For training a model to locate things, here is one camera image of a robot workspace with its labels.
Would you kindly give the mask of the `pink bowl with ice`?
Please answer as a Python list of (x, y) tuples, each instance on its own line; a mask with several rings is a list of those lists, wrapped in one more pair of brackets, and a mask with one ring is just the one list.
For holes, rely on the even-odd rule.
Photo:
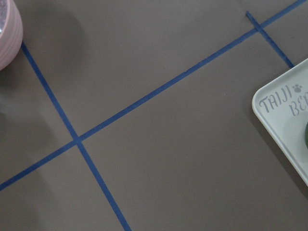
[(17, 56), (23, 40), (23, 23), (13, 0), (0, 1), (0, 70)]

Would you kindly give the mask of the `white serving tray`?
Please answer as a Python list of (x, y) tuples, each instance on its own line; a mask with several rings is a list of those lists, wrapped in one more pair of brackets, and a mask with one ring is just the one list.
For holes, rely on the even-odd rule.
[(261, 87), (252, 98), (252, 109), (301, 179), (307, 183), (307, 60)]

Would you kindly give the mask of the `green avocado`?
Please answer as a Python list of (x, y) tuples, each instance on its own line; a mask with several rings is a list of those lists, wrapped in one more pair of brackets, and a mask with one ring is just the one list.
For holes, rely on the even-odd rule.
[(305, 130), (304, 130), (304, 141), (305, 145), (308, 148), (308, 123), (306, 124)]

